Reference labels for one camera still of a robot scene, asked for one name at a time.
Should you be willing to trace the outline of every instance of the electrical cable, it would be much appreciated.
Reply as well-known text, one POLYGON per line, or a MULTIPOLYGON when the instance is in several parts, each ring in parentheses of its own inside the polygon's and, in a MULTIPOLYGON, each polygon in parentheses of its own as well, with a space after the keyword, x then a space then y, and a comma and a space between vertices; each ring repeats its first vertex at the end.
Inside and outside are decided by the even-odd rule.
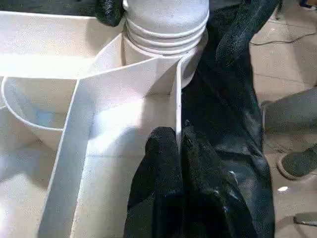
POLYGON ((268 44, 291 44, 291 43, 294 43, 306 36, 313 36, 313 35, 316 35, 317 32, 314 32, 314 33, 310 33, 310 34, 306 34, 306 35, 303 35, 303 36, 300 36, 298 38, 296 38, 295 40, 292 40, 292 41, 269 41, 269 42, 264 42, 264 43, 253 43, 253 42, 250 42, 250 45, 251 46, 264 46, 264 45, 268 45, 268 44))

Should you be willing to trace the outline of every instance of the gray sneaker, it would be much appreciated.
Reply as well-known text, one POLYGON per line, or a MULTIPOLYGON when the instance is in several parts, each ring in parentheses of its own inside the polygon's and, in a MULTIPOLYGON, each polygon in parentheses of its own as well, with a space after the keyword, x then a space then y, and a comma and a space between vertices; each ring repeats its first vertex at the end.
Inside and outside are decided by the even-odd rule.
POLYGON ((290 180, 302 180, 317 170, 317 144, 303 152, 292 152, 277 161, 281 174, 290 180))

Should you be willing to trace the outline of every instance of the black fabric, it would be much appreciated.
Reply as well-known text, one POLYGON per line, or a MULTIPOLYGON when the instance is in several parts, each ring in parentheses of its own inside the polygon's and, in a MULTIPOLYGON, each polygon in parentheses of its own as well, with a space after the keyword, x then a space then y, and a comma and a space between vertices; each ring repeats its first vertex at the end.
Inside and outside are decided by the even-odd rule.
POLYGON ((158 127, 131 184, 124 238, 178 238, 183 221, 183 183, 175 132, 158 127))
POLYGON ((274 207, 249 41, 275 6, 275 0, 244 0, 211 12, 209 42, 192 82, 182 91, 183 126, 189 121, 203 131, 235 174, 260 238, 274 237, 274 207))
POLYGON ((256 238, 236 175, 204 135, 155 129, 131 184, 124 238, 256 238))
POLYGON ((122 0, 97 1, 96 17, 103 24, 117 26, 123 17, 123 13, 122 0))
POLYGON ((235 174, 192 126, 183 129, 181 155, 186 237, 257 237, 235 174))

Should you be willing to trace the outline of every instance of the plastic compartment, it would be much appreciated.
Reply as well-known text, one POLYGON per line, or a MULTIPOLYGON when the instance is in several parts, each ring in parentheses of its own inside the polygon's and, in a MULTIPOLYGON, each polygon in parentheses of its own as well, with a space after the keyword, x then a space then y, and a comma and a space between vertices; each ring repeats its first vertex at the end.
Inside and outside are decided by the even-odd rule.
POLYGON ((76 78, 123 29, 94 17, 0 11, 0 75, 76 78))
POLYGON ((56 152, 0 108, 0 237, 35 237, 56 152))
POLYGON ((171 126, 179 142, 181 86, 207 35, 164 57, 122 29, 93 17, 0 12, 0 237, 121 236, 149 133, 171 126))
POLYGON ((5 77, 1 93, 8 109, 57 150, 76 80, 5 77))
POLYGON ((179 142, 182 61, 168 82, 156 76, 157 62, 78 81, 39 237, 122 237, 131 180, 149 134, 171 126, 179 142))

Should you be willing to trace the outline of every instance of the tiled floor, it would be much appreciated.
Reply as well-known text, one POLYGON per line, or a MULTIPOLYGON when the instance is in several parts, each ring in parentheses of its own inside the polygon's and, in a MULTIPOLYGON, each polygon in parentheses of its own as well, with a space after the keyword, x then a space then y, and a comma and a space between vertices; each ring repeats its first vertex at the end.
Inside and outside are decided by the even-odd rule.
MULTIPOLYGON (((291 41, 316 30, 317 11, 299 7, 296 0, 284 0, 280 20, 271 17, 252 42, 291 41)), ((274 101, 317 84, 317 35, 292 44, 250 46, 250 50, 259 102, 274 101)), ((294 225, 293 216, 296 213, 317 212, 317 173, 306 181, 285 179, 276 168, 276 160, 283 155, 266 154, 273 181, 275 237, 316 238, 317 227, 294 225)))

